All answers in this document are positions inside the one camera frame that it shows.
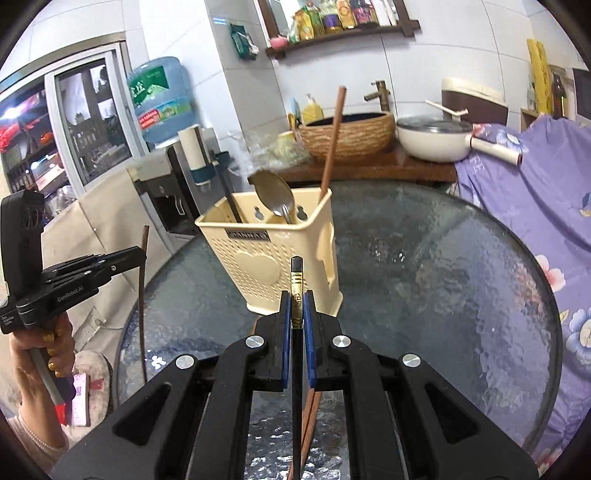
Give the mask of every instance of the bronze faucet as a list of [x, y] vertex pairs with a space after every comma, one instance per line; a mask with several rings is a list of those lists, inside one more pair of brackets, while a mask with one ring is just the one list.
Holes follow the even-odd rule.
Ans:
[[379, 107], [382, 109], [382, 112], [389, 112], [390, 99], [388, 98], [388, 96], [390, 95], [390, 90], [386, 88], [386, 80], [376, 80], [371, 84], [376, 85], [378, 87], [378, 91], [370, 93], [369, 95], [365, 95], [363, 99], [366, 102], [369, 102], [370, 100], [379, 97]]

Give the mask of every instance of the round glass table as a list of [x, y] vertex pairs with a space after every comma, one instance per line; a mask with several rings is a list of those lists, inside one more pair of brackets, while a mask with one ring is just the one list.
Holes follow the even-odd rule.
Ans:
[[[376, 353], [424, 358], [526, 451], [558, 390], [558, 310], [535, 258], [503, 225], [461, 200], [393, 181], [333, 183], [343, 331]], [[146, 291], [148, 375], [181, 353], [220, 354], [246, 337], [246, 309], [203, 237]], [[118, 400], [142, 385], [137, 313], [116, 366]], [[291, 460], [289, 393], [254, 394], [245, 478], [283, 476]], [[346, 478], [342, 394], [324, 393], [305, 478]]]

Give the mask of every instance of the silver screw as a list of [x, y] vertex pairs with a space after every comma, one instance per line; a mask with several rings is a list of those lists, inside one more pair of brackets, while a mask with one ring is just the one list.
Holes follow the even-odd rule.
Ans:
[[339, 348], [345, 348], [351, 345], [351, 339], [346, 335], [337, 335], [333, 338], [333, 345]]
[[414, 353], [407, 353], [402, 357], [402, 363], [407, 367], [414, 368], [418, 367], [421, 364], [421, 359], [418, 355]]
[[265, 339], [260, 335], [251, 335], [246, 339], [246, 346], [248, 348], [259, 348], [265, 344]]
[[191, 368], [195, 364], [195, 359], [191, 355], [183, 355], [177, 358], [175, 364], [181, 370], [185, 370], [186, 368]]

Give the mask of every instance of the purple tablecloth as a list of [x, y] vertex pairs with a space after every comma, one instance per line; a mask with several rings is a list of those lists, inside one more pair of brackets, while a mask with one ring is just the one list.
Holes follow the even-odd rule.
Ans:
[[508, 226], [536, 256], [562, 324], [560, 391], [534, 452], [545, 471], [591, 407], [591, 128], [543, 116], [519, 134], [500, 125], [479, 137], [521, 151], [516, 168], [473, 151], [456, 164], [461, 198]]

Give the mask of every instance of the metal spoon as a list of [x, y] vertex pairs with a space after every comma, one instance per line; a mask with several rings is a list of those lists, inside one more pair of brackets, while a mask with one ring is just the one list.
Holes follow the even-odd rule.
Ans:
[[292, 213], [296, 201], [291, 188], [285, 181], [266, 170], [260, 170], [248, 177], [261, 203], [277, 216], [282, 216], [289, 224], [293, 224]]

